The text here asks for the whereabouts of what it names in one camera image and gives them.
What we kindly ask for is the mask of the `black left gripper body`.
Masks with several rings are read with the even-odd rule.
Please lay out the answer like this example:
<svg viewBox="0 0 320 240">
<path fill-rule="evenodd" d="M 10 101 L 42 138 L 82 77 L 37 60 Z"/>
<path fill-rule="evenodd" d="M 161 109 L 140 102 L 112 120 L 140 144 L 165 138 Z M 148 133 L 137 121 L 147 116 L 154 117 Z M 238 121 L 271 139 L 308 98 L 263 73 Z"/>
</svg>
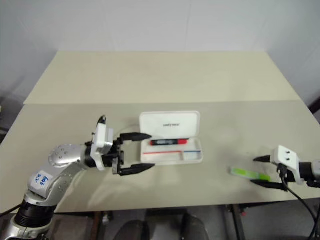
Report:
<svg viewBox="0 0 320 240">
<path fill-rule="evenodd" d="M 102 155 L 103 165 L 107 168 L 112 168 L 113 175 L 124 175 L 122 165 L 124 164 L 124 151 L 122 150 L 121 139 L 113 141 L 113 145 L 108 153 Z"/>
</svg>

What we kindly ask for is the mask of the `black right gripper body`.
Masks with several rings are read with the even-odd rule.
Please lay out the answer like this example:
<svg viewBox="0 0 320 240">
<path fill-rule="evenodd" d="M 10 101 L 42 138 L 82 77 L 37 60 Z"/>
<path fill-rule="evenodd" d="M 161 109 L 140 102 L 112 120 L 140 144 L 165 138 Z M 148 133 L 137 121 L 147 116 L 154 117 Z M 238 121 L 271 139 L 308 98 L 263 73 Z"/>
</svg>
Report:
<svg viewBox="0 0 320 240">
<path fill-rule="evenodd" d="M 288 183 L 295 183 L 295 177 L 294 174 L 283 164 L 278 164 L 277 165 L 277 172 L 279 173 L 279 177 L 282 182 L 285 184 Z"/>
</svg>

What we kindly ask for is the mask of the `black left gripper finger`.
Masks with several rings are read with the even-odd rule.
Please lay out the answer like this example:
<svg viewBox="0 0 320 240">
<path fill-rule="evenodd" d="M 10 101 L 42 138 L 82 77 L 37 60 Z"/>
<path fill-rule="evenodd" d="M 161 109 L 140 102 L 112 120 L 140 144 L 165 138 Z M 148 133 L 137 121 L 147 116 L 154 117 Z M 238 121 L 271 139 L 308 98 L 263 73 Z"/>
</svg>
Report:
<svg viewBox="0 0 320 240">
<path fill-rule="evenodd" d="M 153 164 L 153 163 L 134 164 L 128 168 L 120 168 L 117 171 L 117 174 L 120 176 L 136 175 L 136 174 L 142 173 L 144 171 L 147 171 L 147 170 L 153 168 L 154 166 L 155 166 L 155 164 Z"/>
<path fill-rule="evenodd" d="M 152 136 L 146 133 L 140 132 L 129 132 L 129 133 L 121 133 L 119 138 L 122 141 L 132 141 L 132 142 L 140 142 L 143 140 L 151 139 Z"/>
</svg>

